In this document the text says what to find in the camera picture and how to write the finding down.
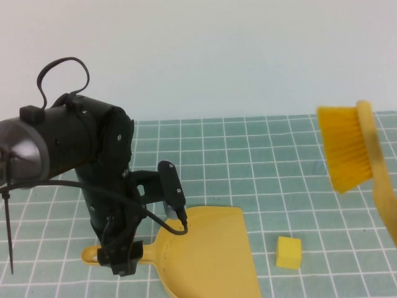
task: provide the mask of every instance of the teal cutting mat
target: teal cutting mat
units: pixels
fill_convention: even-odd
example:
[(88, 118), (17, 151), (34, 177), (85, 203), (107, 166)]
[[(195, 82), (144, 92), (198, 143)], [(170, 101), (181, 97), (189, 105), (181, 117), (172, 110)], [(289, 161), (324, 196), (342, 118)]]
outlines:
[[(397, 113), (375, 116), (396, 186)], [(344, 196), (332, 191), (315, 116), (139, 122), (133, 152), (134, 170), (177, 165), (188, 207), (243, 209), (263, 297), (397, 297), (397, 251), (371, 184)], [(164, 218), (161, 203), (150, 208)], [(1, 206), (0, 297), (166, 297), (151, 266), (118, 278), (82, 264), (81, 250), (97, 241), (78, 189), (14, 191), (11, 217), (13, 276)], [(138, 238), (150, 243), (158, 228), (147, 219)], [(275, 267), (278, 236), (302, 239), (299, 271)]]

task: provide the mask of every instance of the screw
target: screw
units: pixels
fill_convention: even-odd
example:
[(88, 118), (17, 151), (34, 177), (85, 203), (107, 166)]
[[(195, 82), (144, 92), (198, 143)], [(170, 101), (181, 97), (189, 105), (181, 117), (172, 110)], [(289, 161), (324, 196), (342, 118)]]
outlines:
[(127, 175), (129, 174), (130, 170), (129, 169), (125, 169), (124, 172), (122, 173), (122, 177), (125, 178), (127, 177)]

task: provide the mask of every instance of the black wire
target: black wire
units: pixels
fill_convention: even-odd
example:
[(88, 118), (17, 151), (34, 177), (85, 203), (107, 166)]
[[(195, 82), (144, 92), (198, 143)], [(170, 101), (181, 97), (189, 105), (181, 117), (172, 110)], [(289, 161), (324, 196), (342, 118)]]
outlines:
[(163, 220), (161, 220), (159, 217), (154, 215), (152, 212), (143, 208), (139, 203), (137, 203), (135, 201), (131, 201), (128, 197), (125, 197), (125, 196), (118, 194), (114, 191), (110, 191), (106, 188), (97, 187), (97, 186), (93, 186), (90, 184), (85, 184), (85, 183), (80, 183), (80, 182), (75, 182), (75, 181), (65, 181), (65, 180), (30, 181), (30, 182), (15, 183), (10, 186), (0, 187), (0, 193), (7, 192), (7, 191), (13, 191), (13, 190), (19, 189), (19, 188), (31, 188), (31, 187), (35, 187), (35, 186), (69, 186), (69, 187), (81, 188), (81, 189), (85, 189), (85, 190), (93, 191), (93, 192), (101, 192), (101, 193), (105, 194), (106, 196), (112, 197), (112, 199), (118, 201), (120, 204), (135, 207), (141, 215), (147, 215), (152, 220), (154, 220), (157, 224), (162, 226), (165, 230), (167, 230), (168, 232), (170, 232), (174, 235), (185, 235), (188, 231), (186, 224), (183, 224), (183, 226), (184, 226), (183, 230), (175, 230), (172, 227), (170, 227), (168, 224), (166, 224)]
[(89, 84), (89, 72), (88, 72), (87, 66), (84, 64), (83, 61), (81, 61), (79, 58), (75, 58), (75, 57), (66, 57), (66, 58), (57, 59), (57, 60), (51, 62), (50, 64), (48, 64), (47, 66), (45, 66), (45, 67), (43, 68), (43, 70), (42, 70), (42, 71), (38, 74), (38, 76), (37, 76), (37, 87), (38, 87), (38, 90), (40, 91), (40, 93), (41, 93), (42, 96), (43, 96), (43, 107), (42, 107), (42, 109), (45, 109), (46, 106), (47, 106), (47, 97), (46, 97), (46, 95), (44, 94), (43, 87), (42, 87), (42, 83), (43, 83), (43, 78), (44, 78), (44, 76), (45, 76), (52, 68), (54, 68), (56, 65), (58, 65), (58, 64), (60, 64), (60, 63), (62, 63), (62, 62), (70, 61), (70, 60), (73, 60), (73, 61), (78, 62), (78, 63), (84, 68), (84, 70), (85, 70), (85, 72), (86, 72), (86, 75), (87, 75), (87, 82), (86, 82), (86, 84), (84, 85), (84, 87), (81, 88), (81, 89), (78, 89), (78, 90), (75, 90), (75, 91), (71, 92), (71, 94), (72, 94), (72, 95), (76, 95), (77, 93), (79, 93), (79, 92), (81, 92), (81, 91), (83, 91), (84, 89), (87, 88), (87, 86), (88, 86), (88, 84)]
[(100, 238), (100, 244), (103, 246), (105, 246), (105, 237), (107, 232), (109, 231), (109, 227), (110, 227), (110, 218), (107, 219), (107, 223), (106, 226), (104, 228), (104, 231), (102, 232), (102, 237)]

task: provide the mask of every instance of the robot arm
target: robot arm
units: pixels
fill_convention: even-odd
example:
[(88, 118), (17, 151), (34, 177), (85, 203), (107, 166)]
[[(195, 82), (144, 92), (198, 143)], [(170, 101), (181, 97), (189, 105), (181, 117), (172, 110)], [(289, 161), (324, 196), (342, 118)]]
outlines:
[[(50, 63), (40, 73), (40, 92), (45, 73), (67, 60), (83, 65), (88, 84), (84, 63), (77, 58), (64, 58)], [(141, 221), (151, 216), (146, 205), (164, 202), (167, 214), (177, 217), (185, 228), (168, 230), (183, 235), (187, 232), (185, 197), (176, 167), (168, 161), (160, 162), (157, 171), (129, 170), (134, 121), (120, 107), (78, 95), (84, 88), (62, 95), (49, 109), (42, 92), (42, 108), (22, 107), (18, 118), (0, 122), (0, 185), (7, 183), (0, 193), (8, 213), (11, 189), (55, 185), (57, 180), (51, 178), (75, 169), (79, 182), (68, 185), (83, 189), (91, 225), (101, 244), (98, 261), (110, 267), (113, 274), (127, 276), (135, 273), (143, 255), (142, 242), (134, 238)], [(144, 195), (138, 186), (143, 186)], [(12, 261), (12, 246), (9, 247)]]

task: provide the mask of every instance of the yellow cube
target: yellow cube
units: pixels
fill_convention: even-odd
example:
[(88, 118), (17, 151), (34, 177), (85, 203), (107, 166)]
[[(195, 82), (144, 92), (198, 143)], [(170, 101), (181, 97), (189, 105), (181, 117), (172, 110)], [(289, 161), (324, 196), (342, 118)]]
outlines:
[(302, 261), (302, 242), (298, 238), (279, 237), (277, 241), (277, 267), (299, 269)]

